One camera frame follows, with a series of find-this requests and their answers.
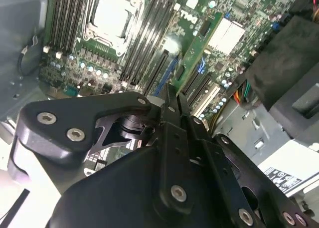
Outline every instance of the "metal panel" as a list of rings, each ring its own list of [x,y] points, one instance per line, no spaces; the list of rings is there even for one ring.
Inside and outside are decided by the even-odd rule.
[[[0,0],[0,120],[7,117],[15,120],[24,104],[45,99],[38,88],[37,72],[30,77],[20,77],[17,59],[35,31],[44,28],[46,9],[47,0]],[[26,71],[38,66],[41,44],[30,49],[23,58]]]
[[[263,105],[246,111],[229,101],[221,118],[215,133],[228,136],[256,165],[290,140]]]

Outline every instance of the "green circuit board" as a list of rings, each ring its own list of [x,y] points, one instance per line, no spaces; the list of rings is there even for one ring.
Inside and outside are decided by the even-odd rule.
[[[171,82],[178,91],[187,87],[187,94],[192,95],[209,75],[204,90],[220,87],[205,109],[210,113],[231,82],[244,72],[243,64],[258,55],[255,48],[295,0],[142,1],[139,30],[132,31],[126,51],[119,56],[109,44],[85,38],[83,24],[89,0],[49,0],[45,31],[49,49],[43,53],[40,81],[66,96],[130,90],[154,95],[161,82]],[[110,11],[106,10],[104,20],[99,22],[113,26],[114,20],[108,16]],[[211,39],[218,40],[214,35],[226,23],[226,30],[233,28],[234,37],[241,33],[238,41],[232,48],[223,47],[227,41],[212,46]],[[153,76],[154,82],[148,84]],[[203,97],[199,93],[191,109]]]

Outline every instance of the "ram slot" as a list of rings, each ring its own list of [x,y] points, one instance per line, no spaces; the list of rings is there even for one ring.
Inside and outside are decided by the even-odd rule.
[[[164,50],[162,53],[158,64],[156,64],[155,69],[152,71],[152,74],[150,75],[150,78],[148,79],[148,82],[146,83],[145,89],[144,89],[144,96],[147,96],[154,85],[156,78],[158,77],[160,71],[163,69],[166,61],[168,58],[168,51]]]
[[[127,61],[126,61],[125,67],[123,68],[120,80],[128,79],[130,74],[131,74],[131,72],[132,72],[131,63],[134,61],[134,58],[137,55],[136,51],[137,51],[137,49],[138,49],[138,47],[139,47],[139,45],[141,43],[143,32],[144,32],[146,26],[148,25],[150,16],[154,13],[154,10],[157,8],[159,1],[160,0],[151,0],[150,7],[148,9],[148,12],[147,12],[145,18],[143,19],[142,26],[141,26],[141,28],[139,30],[138,35],[136,36],[136,40],[135,40],[135,42],[133,44],[132,49],[130,49],[131,53],[130,53]]]
[[[54,45],[54,40],[55,40],[55,32],[56,28],[58,26],[58,17],[59,17],[59,8],[60,8],[61,0],[55,0],[54,1],[54,10],[53,10],[53,16],[52,16],[52,23],[51,23],[51,39],[50,39],[50,45]]]
[[[66,45],[66,39],[67,39],[67,34],[69,33],[70,30],[70,26],[71,26],[71,19],[70,16],[73,12],[74,6],[75,6],[75,2],[76,0],[69,0],[68,2],[68,8],[66,11],[66,16],[65,19],[63,21],[63,24],[65,24],[65,26],[63,27],[63,31],[62,31],[62,39],[60,41],[60,47],[63,48],[63,50],[65,50],[65,45]]]
[[[144,37],[136,52],[135,59],[133,60],[133,63],[130,64],[130,80],[132,84],[135,84],[136,72],[140,69],[137,64],[140,62],[141,57],[145,56],[145,54],[143,54],[145,52],[145,45],[148,45],[150,42],[152,42],[153,35],[155,34],[154,29],[156,29],[156,25],[158,22],[156,18],[159,17],[159,13],[161,12],[162,7],[162,0],[160,0],[157,5],[156,11],[153,13],[153,16],[148,22],[149,26],[145,28]]]
[[[54,37],[54,41],[53,44],[55,47],[58,47],[58,43],[59,43],[59,32],[61,31],[61,20],[62,20],[62,16],[63,16],[63,6],[65,4],[65,0],[61,0],[60,1],[60,6],[57,7],[56,9],[58,10],[58,17],[57,17],[57,26],[55,28],[55,37]]]
[[[150,39],[150,41],[147,43],[146,47],[144,47],[143,51],[140,53],[140,55],[143,55],[140,59],[137,59],[137,64],[134,68],[134,75],[132,82],[134,84],[138,84],[141,77],[146,72],[146,68],[148,67],[151,58],[153,57],[155,53],[155,49],[159,46],[160,41],[164,35],[164,32],[166,31],[166,27],[168,22],[171,18],[171,12],[172,12],[172,2],[168,1],[165,10],[161,15],[161,19],[159,19],[159,23],[155,24],[154,26],[154,33]]]
[[[62,3],[62,17],[61,17],[61,23],[60,24],[66,24],[66,22],[68,21],[68,13],[69,13],[69,7],[70,7],[70,4],[71,4],[71,1],[72,0],[64,0],[63,3]],[[62,48],[62,45],[63,45],[63,34],[65,33],[65,30],[66,30],[66,26],[60,26],[59,28],[59,31],[58,31],[58,37],[57,37],[57,43],[56,45],[59,47],[59,48]]]
[[[189,106],[192,106],[199,96],[205,93],[205,89],[211,82],[211,73],[208,73],[199,84],[198,88],[189,96],[187,102]]]
[[[79,20],[80,20],[80,14],[81,14],[81,10],[83,7],[83,3],[84,0],[77,0],[77,4],[75,6],[75,11],[73,12],[72,15],[72,28],[70,29],[68,36],[67,36],[67,43],[65,45],[66,51],[67,52],[71,52],[72,51],[72,46],[73,46],[73,42],[75,39],[75,35],[76,35],[76,31],[77,31],[77,27],[79,25]]]

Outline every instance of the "white connector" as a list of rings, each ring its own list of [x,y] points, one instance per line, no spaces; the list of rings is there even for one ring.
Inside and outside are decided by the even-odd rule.
[[[43,52],[44,53],[49,53],[49,51],[50,51],[50,46],[44,46],[43,47]]]
[[[63,54],[62,52],[56,52],[55,57],[56,57],[57,59],[61,59],[62,54]]]

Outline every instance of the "black ram slot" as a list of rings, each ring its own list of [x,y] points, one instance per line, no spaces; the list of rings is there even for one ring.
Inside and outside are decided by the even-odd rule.
[[[62,19],[62,14],[63,14],[63,11],[62,11],[62,8],[65,4],[65,0],[61,0],[60,1],[60,5],[59,7],[56,8],[56,10],[58,11],[58,17],[57,17],[57,24],[56,24],[56,28],[55,28],[55,36],[54,36],[54,41],[53,41],[53,44],[54,44],[54,47],[56,48],[59,48],[57,45],[58,45],[58,42],[59,42],[59,31],[61,30],[61,19]]]
[[[136,50],[132,50],[134,54],[131,57],[130,62],[126,63],[126,65],[128,66],[127,80],[130,80],[132,78],[132,72],[134,71],[135,64],[136,64],[137,60],[139,59],[139,57],[142,55],[141,54],[142,48],[144,47],[150,32],[154,28],[154,24],[157,21],[156,17],[157,17],[158,12],[160,11],[161,7],[162,7],[162,3],[160,2],[160,0],[158,0],[152,9],[153,11],[151,13],[151,16],[146,21],[146,26],[142,30],[142,34],[144,36],[141,36],[139,43],[136,47]]]
[[[51,23],[51,38],[50,38],[50,45],[53,46],[53,43],[54,43],[54,39],[55,39],[55,30],[56,30],[56,27],[57,27],[57,24],[58,24],[58,14],[59,14],[59,11],[57,8],[60,7],[60,3],[61,3],[61,0],[54,0],[54,10],[53,10],[53,16],[52,16],[52,23]]]
[[[67,34],[70,30],[70,24],[71,24],[71,20],[68,19],[70,18],[70,15],[72,14],[73,12],[73,9],[74,9],[74,5],[75,5],[75,2],[76,0],[70,0],[69,3],[68,3],[68,8],[67,8],[67,11],[66,11],[66,16],[65,16],[65,20],[64,20],[64,24],[65,26],[63,27],[63,32],[62,32],[62,39],[61,39],[61,42],[60,42],[60,47],[65,49],[65,40],[67,39]]]
[[[79,25],[79,19],[80,19],[80,14],[81,14],[81,9],[83,6],[83,2],[84,0],[78,0],[78,3],[76,5],[76,10],[75,13],[73,14],[73,27],[69,32],[69,36],[68,36],[68,40],[67,40],[67,45],[66,45],[66,51],[67,52],[71,52],[72,51],[72,46],[73,46],[73,42],[75,39],[75,35],[76,35],[76,31],[77,31],[77,27]]]
[[[150,76],[150,78],[148,79],[148,82],[146,83],[145,89],[144,89],[144,96],[147,96],[152,88],[152,86],[154,85],[156,78],[159,76],[160,71],[162,70],[162,68],[164,67],[166,61],[168,58],[168,51],[164,50],[164,52],[162,53],[158,64],[155,66],[155,69],[152,71],[152,74]]]
[[[131,73],[130,63],[132,63],[133,58],[136,55],[137,48],[138,48],[139,43],[140,43],[140,41],[142,39],[143,31],[144,31],[145,27],[148,24],[150,16],[153,14],[153,9],[157,7],[158,2],[159,2],[159,0],[152,0],[151,1],[150,7],[148,9],[148,13],[146,14],[146,16],[145,16],[145,18],[143,20],[141,29],[140,29],[137,37],[136,37],[136,40],[135,40],[134,45],[133,45],[133,47],[131,49],[131,53],[130,53],[130,55],[128,57],[126,65],[123,68],[123,72],[121,74],[120,80],[125,80],[125,79],[127,79],[130,76],[130,73]]]
[[[189,106],[192,106],[193,103],[198,99],[198,97],[205,92],[206,86],[211,81],[211,73],[208,73],[204,79],[199,84],[199,87],[191,94],[187,102]]]
[[[68,19],[68,10],[69,10],[69,4],[70,4],[71,0],[64,0],[63,1],[63,4],[62,4],[62,16],[61,16],[61,23],[60,24],[66,24],[66,21]],[[62,44],[63,44],[63,41],[62,41],[62,37],[63,37],[63,32],[65,30],[65,26],[60,26],[59,28],[59,32],[58,32],[58,39],[57,39],[57,46],[59,48],[62,48]]]
[[[139,84],[140,79],[146,72],[148,65],[155,53],[156,48],[159,46],[164,33],[166,32],[167,24],[171,18],[171,11],[172,11],[172,2],[169,1],[166,5],[166,9],[161,17],[159,25],[156,27],[158,30],[154,32],[151,42],[147,45],[146,49],[142,52],[145,56],[139,62],[139,64],[135,68],[135,75],[133,77],[133,81],[136,84]]]

